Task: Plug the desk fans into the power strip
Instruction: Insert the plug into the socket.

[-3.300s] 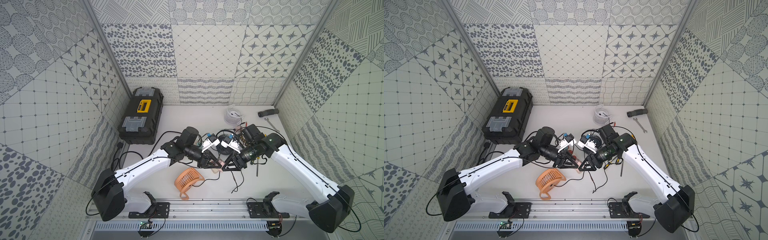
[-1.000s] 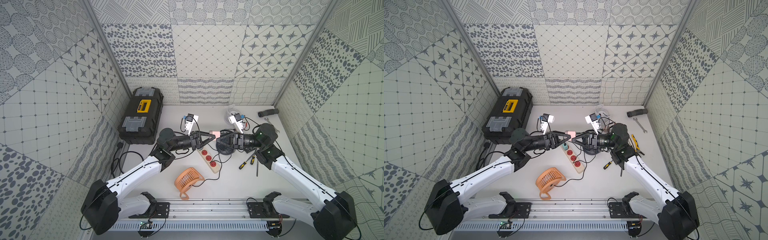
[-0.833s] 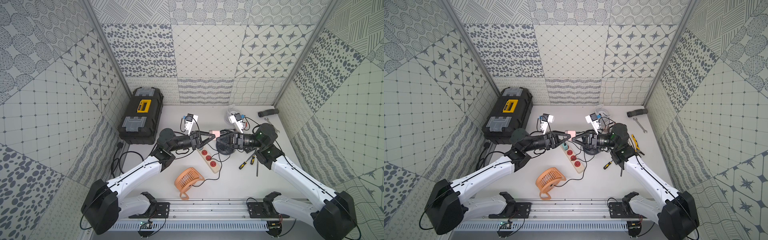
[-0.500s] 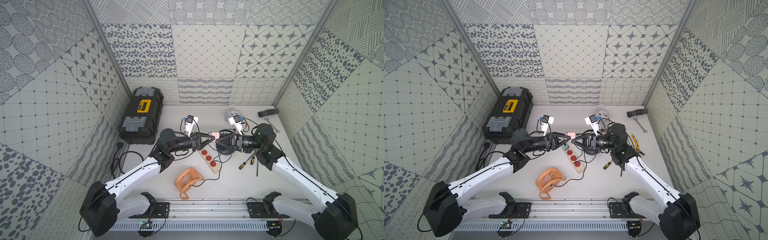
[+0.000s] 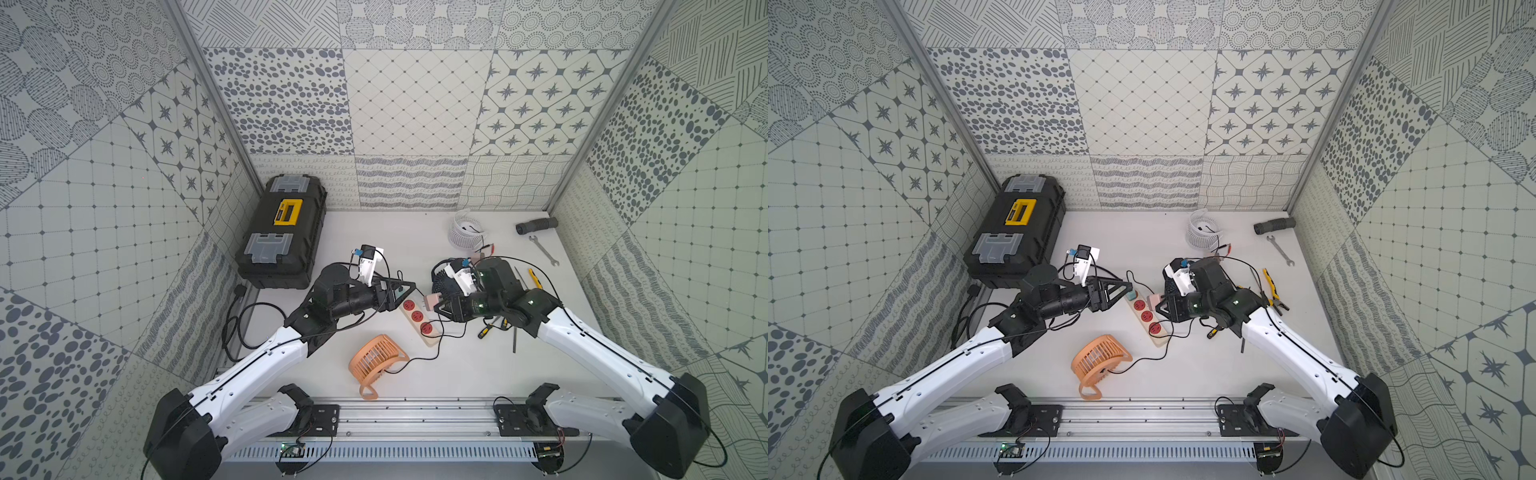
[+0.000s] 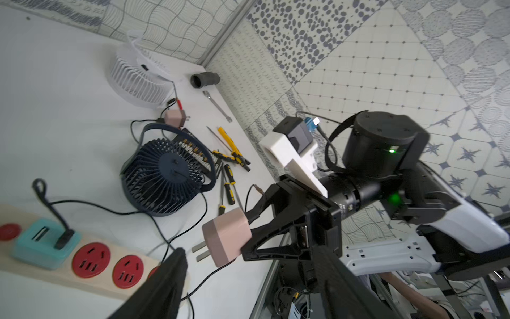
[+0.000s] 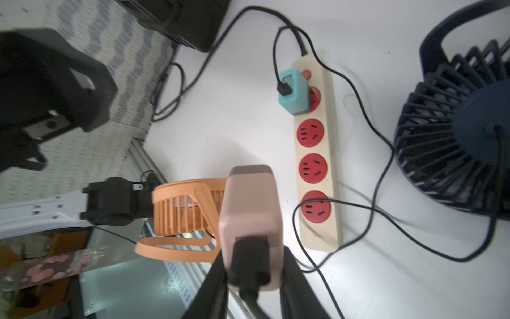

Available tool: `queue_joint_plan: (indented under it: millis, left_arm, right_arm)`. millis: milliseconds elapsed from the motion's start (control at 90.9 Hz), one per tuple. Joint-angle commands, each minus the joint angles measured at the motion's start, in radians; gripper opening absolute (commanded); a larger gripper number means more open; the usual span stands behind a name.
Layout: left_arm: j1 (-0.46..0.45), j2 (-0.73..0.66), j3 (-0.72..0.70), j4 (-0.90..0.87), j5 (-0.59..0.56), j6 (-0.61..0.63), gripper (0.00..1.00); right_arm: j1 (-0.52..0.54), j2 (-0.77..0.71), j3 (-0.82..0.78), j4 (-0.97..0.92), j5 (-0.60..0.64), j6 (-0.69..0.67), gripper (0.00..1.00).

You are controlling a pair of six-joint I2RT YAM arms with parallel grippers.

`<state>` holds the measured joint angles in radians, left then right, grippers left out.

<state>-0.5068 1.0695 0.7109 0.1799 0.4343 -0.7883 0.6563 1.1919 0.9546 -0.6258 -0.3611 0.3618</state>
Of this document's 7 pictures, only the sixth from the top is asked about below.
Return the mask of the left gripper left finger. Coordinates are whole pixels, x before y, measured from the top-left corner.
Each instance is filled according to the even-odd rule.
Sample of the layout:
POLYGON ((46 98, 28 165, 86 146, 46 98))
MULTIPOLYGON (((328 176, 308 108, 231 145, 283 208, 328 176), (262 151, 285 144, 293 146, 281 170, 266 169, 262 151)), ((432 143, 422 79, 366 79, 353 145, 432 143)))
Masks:
POLYGON ((176 249, 110 318, 176 318, 181 304, 187 268, 185 250, 176 249))

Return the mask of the teal USB charger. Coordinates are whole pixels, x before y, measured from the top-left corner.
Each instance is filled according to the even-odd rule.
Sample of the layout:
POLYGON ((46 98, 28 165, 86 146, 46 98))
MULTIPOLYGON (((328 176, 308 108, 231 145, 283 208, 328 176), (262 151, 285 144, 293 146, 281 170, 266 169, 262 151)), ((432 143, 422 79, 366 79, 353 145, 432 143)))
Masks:
POLYGON ((60 268, 82 239, 75 232, 62 249, 55 245, 65 233, 65 228, 49 219, 36 220, 14 242, 10 256, 14 259, 47 270, 60 268))

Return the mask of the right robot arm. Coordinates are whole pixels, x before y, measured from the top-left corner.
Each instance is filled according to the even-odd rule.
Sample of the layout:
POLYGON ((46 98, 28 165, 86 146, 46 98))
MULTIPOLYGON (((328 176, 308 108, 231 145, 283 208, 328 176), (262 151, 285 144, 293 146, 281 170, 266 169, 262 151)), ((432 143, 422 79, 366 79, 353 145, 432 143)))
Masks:
POLYGON ((329 175, 316 178, 300 162, 313 140, 305 122, 288 117, 261 141, 275 162, 289 169, 246 217, 254 222, 268 207, 271 222, 252 230, 241 250, 246 261, 295 261, 305 283, 318 264, 315 249, 328 248, 356 276, 379 272, 439 273, 461 281, 509 265, 509 233, 480 206, 453 190, 421 162, 429 133, 405 115, 362 111, 328 136, 325 151, 343 131, 350 137, 341 165, 325 159, 329 175), (374 202, 392 220, 416 226, 388 242, 346 245, 341 224, 374 202))

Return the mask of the beige red power strip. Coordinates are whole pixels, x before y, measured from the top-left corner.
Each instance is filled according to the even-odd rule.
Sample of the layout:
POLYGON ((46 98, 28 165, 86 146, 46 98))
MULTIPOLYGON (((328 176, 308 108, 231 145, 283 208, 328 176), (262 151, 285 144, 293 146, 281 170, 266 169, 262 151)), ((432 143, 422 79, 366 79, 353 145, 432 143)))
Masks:
POLYGON ((1 240, 1 270, 114 299, 127 300, 159 268, 159 261, 85 234, 56 270, 11 256, 15 240, 1 240))

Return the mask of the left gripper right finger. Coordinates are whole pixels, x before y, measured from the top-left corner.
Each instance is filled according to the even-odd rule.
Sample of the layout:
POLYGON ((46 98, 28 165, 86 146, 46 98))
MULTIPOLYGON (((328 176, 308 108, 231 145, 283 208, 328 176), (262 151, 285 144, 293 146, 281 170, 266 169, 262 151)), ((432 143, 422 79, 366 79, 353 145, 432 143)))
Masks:
POLYGON ((326 318, 397 318, 325 246, 312 249, 313 266, 326 318))

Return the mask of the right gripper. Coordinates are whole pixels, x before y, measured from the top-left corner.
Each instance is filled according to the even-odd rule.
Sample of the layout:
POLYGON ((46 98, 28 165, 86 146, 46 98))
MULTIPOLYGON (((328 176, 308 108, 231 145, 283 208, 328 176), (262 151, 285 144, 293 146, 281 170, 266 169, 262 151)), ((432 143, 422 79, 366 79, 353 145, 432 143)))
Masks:
POLYGON ((273 219, 252 230, 252 238, 241 248, 245 261, 285 260, 292 279, 314 279, 313 248, 324 246, 337 258, 343 256, 341 222, 359 210, 359 186, 349 175, 331 174, 320 179, 328 191, 324 197, 290 175, 282 175, 255 206, 245 213, 248 224, 272 208, 273 219), (290 235, 291 243, 264 248, 280 235, 290 235))

